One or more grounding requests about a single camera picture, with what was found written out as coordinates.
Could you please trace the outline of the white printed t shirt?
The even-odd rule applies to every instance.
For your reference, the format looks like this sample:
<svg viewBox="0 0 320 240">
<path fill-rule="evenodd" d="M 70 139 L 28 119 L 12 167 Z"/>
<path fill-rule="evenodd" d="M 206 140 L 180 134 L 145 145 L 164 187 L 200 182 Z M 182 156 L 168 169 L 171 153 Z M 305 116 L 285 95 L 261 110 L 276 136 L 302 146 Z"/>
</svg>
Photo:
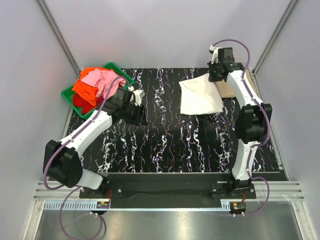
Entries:
<svg viewBox="0 0 320 240">
<path fill-rule="evenodd" d="M 209 115 L 223 112 L 223 101 L 209 74 L 179 82 L 182 115 Z"/>
</svg>

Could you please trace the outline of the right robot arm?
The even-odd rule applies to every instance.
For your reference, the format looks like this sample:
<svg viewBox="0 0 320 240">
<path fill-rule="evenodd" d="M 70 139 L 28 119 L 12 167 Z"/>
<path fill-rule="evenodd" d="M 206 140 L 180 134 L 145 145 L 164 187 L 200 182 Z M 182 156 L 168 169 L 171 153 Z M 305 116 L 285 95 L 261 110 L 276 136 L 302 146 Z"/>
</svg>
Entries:
<svg viewBox="0 0 320 240">
<path fill-rule="evenodd" d="M 229 181 L 221 192 L 232 198 L 241 198 L 253 193 L 252 167 L 258 147 L 270 137 L 272 106 L 264 103 L 255 93 L 241 63 L 236 63 L 231 47 L 210 46 L 212 55 L 209 66 L 209 81 L 224 81 L 229 84 L 240 106 L 234 132 L 238 139 L 235 164 Z"/>
</svg>

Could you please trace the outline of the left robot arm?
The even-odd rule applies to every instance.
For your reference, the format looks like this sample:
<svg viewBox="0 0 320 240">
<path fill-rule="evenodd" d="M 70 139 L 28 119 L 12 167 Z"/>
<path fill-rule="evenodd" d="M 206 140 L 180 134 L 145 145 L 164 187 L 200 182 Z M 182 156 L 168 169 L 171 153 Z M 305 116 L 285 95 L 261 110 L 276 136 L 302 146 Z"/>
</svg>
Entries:
<svg viewBox="0 0 320 240">
<path fill-rule="evenodd" d="M 84 169 L 81 156 L 88 146 L 118 121 L 133 126 L 147 124 L 142 89 L 119 87 L 115 94 L 103 101 L 92 115 L 71 134 L 59 141 L 50 140 L 45 146 L 43 175 L 68 188 L 89 188 L 97 198 L 108 193 L 105 178 Z"/>
</svg>

